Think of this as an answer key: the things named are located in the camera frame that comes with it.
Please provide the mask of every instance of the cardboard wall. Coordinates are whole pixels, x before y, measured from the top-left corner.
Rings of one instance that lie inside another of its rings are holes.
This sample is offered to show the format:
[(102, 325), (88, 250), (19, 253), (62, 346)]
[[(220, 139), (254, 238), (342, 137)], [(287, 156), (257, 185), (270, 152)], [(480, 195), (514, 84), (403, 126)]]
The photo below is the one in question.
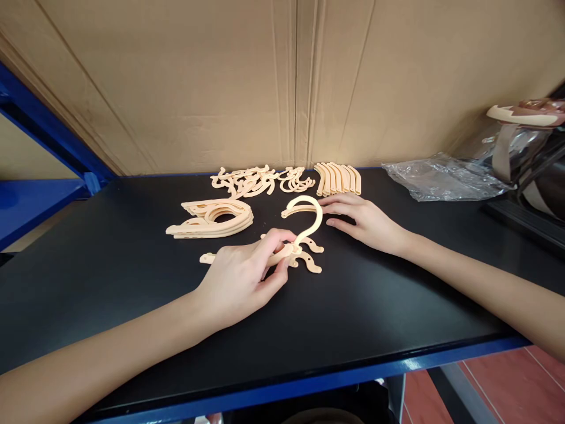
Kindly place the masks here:
[(565, 78), (559, 0), (326, 0), (316, 27), (308, 166), (448, 151)]
[(0, 59), (120, 175), (426, 157), (565, 77), (561, 0), (2, 7)]
[(0, 181), (78, 178), (0, 114)]

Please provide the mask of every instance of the floor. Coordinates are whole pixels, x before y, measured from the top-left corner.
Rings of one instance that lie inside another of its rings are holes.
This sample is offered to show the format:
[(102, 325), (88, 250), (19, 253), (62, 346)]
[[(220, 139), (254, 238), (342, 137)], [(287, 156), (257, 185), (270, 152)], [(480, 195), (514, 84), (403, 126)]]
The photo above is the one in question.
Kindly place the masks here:
[[(565, 365), (537, 346), (461, 361), (500, 424), (565, 424)], [(402, 424), (452, 424), (427, 371), (406, 374)]]

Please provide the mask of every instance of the clear plastic bag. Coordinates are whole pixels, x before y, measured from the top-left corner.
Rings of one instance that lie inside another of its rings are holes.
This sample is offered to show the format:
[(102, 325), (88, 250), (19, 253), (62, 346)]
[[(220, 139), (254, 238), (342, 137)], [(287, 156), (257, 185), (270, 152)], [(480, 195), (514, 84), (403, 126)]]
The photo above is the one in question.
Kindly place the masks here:
[(515, 188), (484, 166), (441, 152), (428, 159), (383, 164), (383, 168), (417, 201), (485, 200)]

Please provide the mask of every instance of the blue shelf edge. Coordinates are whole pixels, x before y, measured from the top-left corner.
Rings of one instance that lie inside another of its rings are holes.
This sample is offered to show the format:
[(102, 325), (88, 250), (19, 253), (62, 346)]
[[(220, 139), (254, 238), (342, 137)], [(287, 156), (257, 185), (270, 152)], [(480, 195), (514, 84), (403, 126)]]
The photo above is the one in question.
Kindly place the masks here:
[(391, 377), (410, 371), (428, 369), (472, 357), (517, 349), (530, 344), (531, 342), (524, 337), (513, 336), (442, 352), (427, 353), (408, 359), (360, 367), (337, 373), (329, 373), (271, 386), (258, 387), (256, 389), (243, 390), (227, 395), (198, 399), (192, 402), (130, 413), (93, 422), (100, 424), (170, 423), (209, 413), (224, 412), (274, 402), (276, 400), (295, 398), (297, 396), (309, 395), (311, 393), (371, 381), (377, 378)]
[(0, 251), (87, 194), (79, 179), (0, 181)]

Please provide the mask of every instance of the black table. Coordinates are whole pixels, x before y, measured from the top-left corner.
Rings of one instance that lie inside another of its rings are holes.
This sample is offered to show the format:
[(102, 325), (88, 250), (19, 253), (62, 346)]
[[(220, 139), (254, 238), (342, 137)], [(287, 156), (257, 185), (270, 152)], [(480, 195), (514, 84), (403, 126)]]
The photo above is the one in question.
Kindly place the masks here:
[[(482, 203), (417, 203), (383, 170), (360, 172), (363, 197), (402, 226), (565, 294), (565, 263), (482, 213)], [(313, 214), (280, 216), (295, 196), (276, 188), (243, 199), (254, 223), (229, 238), (175, 240), (165, 229), (189, 217), (181, 202), (227, 192), (207, 175), (112, 182), (0, 268), (0, 373), (193, 290), (208, 269), (202, 253), (252, 243), (271, 227), (300, 232)], [(527, 343), (417, 266), (325, 224), (312, 238), (325, 247), (313, 254), (321, 274), (304, 263), (290, 269), (266, 307), (140, 374), (81, 420), (148, 421), (182, 405), (185, 413), (226, 410)]]

